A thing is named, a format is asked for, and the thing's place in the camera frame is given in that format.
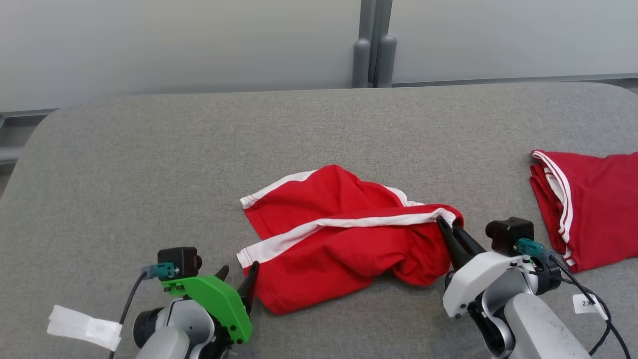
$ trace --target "label sticker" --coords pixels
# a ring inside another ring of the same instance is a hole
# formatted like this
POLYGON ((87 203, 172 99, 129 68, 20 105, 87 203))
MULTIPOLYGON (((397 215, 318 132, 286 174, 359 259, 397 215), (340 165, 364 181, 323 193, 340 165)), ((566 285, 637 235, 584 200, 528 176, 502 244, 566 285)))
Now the label sticker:
POLYGON ((101 347, 115 351, 120 343, 122 325, 114 321, 95 319, 86 314, 53 306, 53 312, 48 317, 47 333, 59 337, 69 337, 85 340, 101 347))
POLYGON ((575 294, 572 300, 574 301, 574 311, 576 314, 598 312, 596 306, 590 303, 585 294, 575 294))

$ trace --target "teal cable connector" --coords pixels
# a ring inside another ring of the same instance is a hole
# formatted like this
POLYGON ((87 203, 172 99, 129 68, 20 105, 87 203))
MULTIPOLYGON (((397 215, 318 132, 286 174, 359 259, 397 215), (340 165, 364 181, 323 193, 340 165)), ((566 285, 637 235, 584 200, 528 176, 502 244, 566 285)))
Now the teal cable connector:
POLYGON ((547 250, 545 246, 539 242, 534 242, 527 238, 521 238, 516 242, 516 250, 526 256, 536 257, 539 259, 549 259, 549 256, 556 256, 553 250, 547 250))
POLYGON ((175 274, 177 274, 175 265, 170 262, 151 264, 150 266, 143 267, 140 272, 146 272, 144 280, 153 278, 172 278, 175 274))

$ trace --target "gray wall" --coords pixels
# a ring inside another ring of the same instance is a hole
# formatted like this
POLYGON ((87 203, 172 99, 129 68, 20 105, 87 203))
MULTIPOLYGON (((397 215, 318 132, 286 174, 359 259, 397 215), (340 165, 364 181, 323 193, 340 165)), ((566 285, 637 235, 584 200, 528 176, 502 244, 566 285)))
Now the gray wall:
POLYGON ((638 73, 636 0, 395 0, 394 83, 638 73))
POLYGON ((358 0, 2 0, 0 112, 350 87, 359 11, 358 0))

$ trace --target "red fabric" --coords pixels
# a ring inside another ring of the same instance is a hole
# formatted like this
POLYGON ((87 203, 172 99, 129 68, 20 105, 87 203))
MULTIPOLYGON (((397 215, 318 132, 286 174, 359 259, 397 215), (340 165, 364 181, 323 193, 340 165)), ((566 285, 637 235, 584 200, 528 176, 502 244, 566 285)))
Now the red fabric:
MULTIPOLYGON (((245 212, 263 240, 289 234, 320 218, 424 217, 423 213, 445 210, 463 225, 460 212, 450 206, 408 205, 384 186, 329 165, 305 181, 281 185, 245 212)), ((365 288, 387 270, 408 284, 428 286, 450 266, 435 220, 436 215, 432 222, 422 224, 323 227, 261 262, 256 294, 268 309, 286 314, 365 288)))
POLYGON ((605 158, 576 153, 535 151, 553 164, 532 165, 530 183, 549 238, 557 252, 571 251, 574 272, 590 270, 638 256, 638 153, 605 158), (568 199, 561 203, 549 186, 545 169, 562 171, 568 199), (571 212, 571 219, 561 216, 571 212), (561 224, 570 228, 560 231, 561 224))

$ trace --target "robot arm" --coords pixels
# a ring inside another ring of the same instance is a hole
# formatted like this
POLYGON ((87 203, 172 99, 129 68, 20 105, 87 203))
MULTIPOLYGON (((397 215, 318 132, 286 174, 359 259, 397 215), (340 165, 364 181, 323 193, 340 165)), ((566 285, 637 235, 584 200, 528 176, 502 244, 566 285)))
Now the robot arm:
POLYGON ((533 242, 533 224, 512 217, 487 225, 494 252, 486 252, 460 227, 437 223, 452 267, 445 280, 443 308, 457 319, 466 313, 481 331, 495 358, 590 358, 556 314, 537 296, 560 285, 549 276, 560 269, 542 256, 533 242))
POLYGON ((225 358, 234 344, 249 340, 258 262, 237 290, 224 282, 228 266, 215 276, 197 277, 202 259, 193 247, 160 250, 156 266, 167 268, 158 275, 164 291, 179 298, 136 318, 133 339, 141 349, 136 359, 225 358))

